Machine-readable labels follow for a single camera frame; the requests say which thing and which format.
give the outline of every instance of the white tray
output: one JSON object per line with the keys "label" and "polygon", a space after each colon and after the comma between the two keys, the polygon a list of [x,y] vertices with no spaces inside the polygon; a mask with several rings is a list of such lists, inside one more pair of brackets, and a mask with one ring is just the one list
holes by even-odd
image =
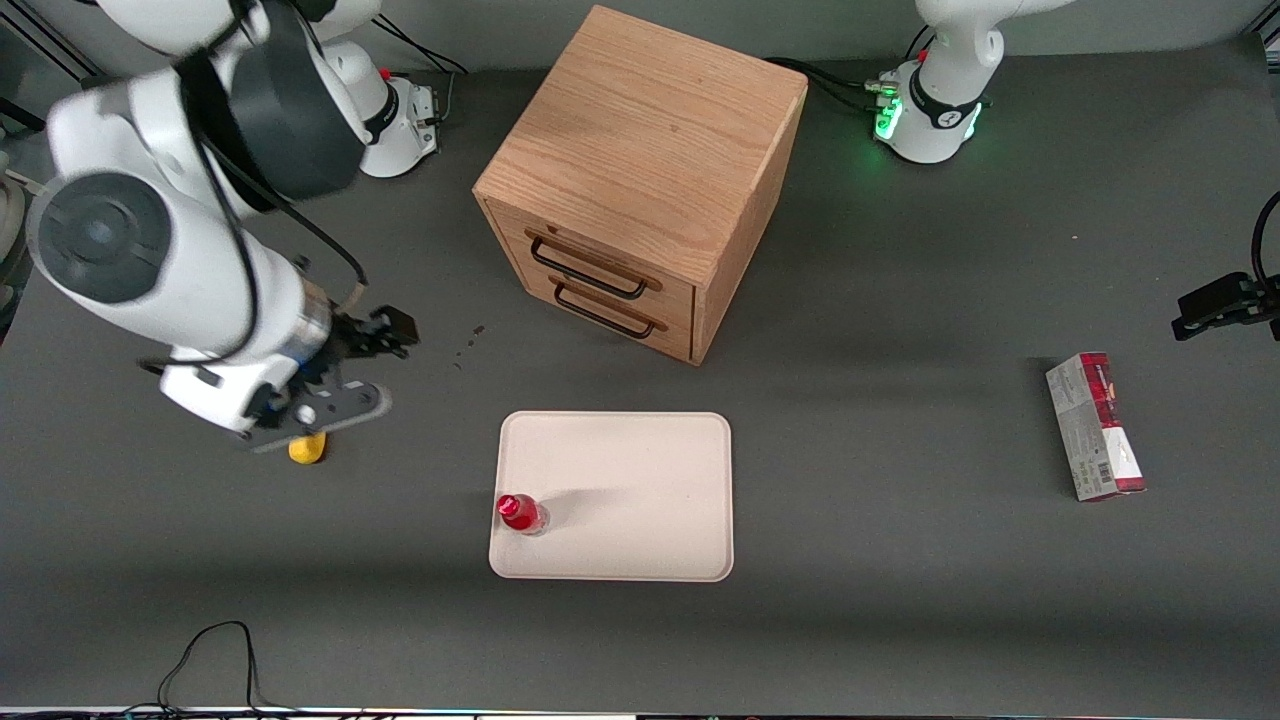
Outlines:
{"label": "white tray", "polygon": [[516,413],[494,500],[526,493],[545,534],[493,514],[489,565],[513,579],[714,583],[733,569],[730,427],[714,413]]}

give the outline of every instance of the drawer handle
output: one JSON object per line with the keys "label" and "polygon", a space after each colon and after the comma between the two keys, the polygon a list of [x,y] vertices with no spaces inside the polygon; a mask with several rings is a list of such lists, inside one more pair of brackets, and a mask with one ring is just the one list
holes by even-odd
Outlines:
{"label": "drawer handle", "polygon": [[594,287],[595,290],[603,290],[604,292],[608,292],[609,295],[621,297],[622,300],[636,300],[645,291],[645,288],[649,287],[649,282],[648,281],[639,281],[640,284],[637,284],[636,288],[634,291],[631,291],[631,292],[627,292],[627,291],[622,290],[621,287],[613,287],[612,284],[609,284],[609,283],[607,283],[604,281],[598,281],[598,279],[593,278],[591,275],[582,274],[582,273],[575,270],[573,268],[570,268],[568,265],[566,265],[563,263],[557,263],[556,260],[552,260],[550,258],[547,258],[545,255],[540,255],[538,251],[541,249],[543,245],[545,245],[543,242],[543,238],[540,238],[540,237],[535,237],[534,238],[534,245],[529,250],[530,252],[532,252],[534,260],[538,260],[539,264],[547,265],[548,268],[550,268],[553,270],[558,270],[561,273],[564,273],[566,275],[568,275],[568,277],[571,277],[571,278],[573,278],[576,281],[584,282],[584,283]]}
{"label": "drawer handle", "polygon": [[581,305],[573,305],[568,300],[564,300],[564,283],[556,283],[556,304],[559,305],[561,307],[571,311],[571,313],[577,313],[579,315],[586,318],[588,320],[594,320],[594,322],[596,322],[596,323],[599,323],[599,324],[609,328],[611,331],[617,331],[617,332],[620,332],[620,333],[622,333],[622,334],[625,334],[625,336],[627,336],[627,337],[630,337],[632,340],[645,340],[646,337],[649,337],[649,336],[653,334],[653,329],[657,327],[657,323],[654,323],[653,320],[649,320],[649,323],[645,325],[645,328],[644,328],[643,332],[636,332],[636,331],[634,331],[634,329],[631,329],[631,328],[628,328],[626,325],[620,325],[618,323],[614,323],[613,320],[611,320],[611,319],[608,319],[608,318],[605,318],[603,315],[593,313],[593,311],[588,310],[586,307],[582,307]]}

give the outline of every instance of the red bottle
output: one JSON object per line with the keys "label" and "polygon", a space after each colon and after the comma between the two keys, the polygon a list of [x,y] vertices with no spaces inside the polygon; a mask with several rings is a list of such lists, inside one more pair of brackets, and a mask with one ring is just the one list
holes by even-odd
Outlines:
{"label": "red bottle", "polygon": [[550,515],[527,495],[504,495],[498,498],[498,516],[508,528],[526,536],[547,532]]}

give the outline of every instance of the wooden drawer cabinet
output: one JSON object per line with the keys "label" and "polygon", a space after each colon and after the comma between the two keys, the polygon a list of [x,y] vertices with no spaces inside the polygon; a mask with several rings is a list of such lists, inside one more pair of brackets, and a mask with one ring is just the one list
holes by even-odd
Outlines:
{"label": "wooden drawer cabinet", "polygon": [[534,297],[699,365],[777,204],[806,87],[595,8],[475,195]]}

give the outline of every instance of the gray table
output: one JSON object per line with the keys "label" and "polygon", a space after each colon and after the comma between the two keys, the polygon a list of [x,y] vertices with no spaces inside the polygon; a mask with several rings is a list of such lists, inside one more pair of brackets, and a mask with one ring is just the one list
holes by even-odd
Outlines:
{"label": "gray table", "polygon": [[[701,369],[508,269],[470,186],[539,77],[460,81],[443,154],[307,205],[424,336],[352,365],[396,407],[320,466],[233,448],[133,368],[152,345],[32,283],[0,354],[3,703],[146,700],[239,618],[296,705],[1280,715],[1280,346],[1169,329],[1181,293],[1247,268],[1280,184],[1256,41],[1012,59],[936,168],[814,94]],[[252,227],[344,291],[288,220]],[[1042,370],[1083,350],[1112,354],[1143,496],[1071,495]],[[726,415],[733,574],[494,577],[520,409]],[[210,638],[175,701],[238,703],[238,642]]]}

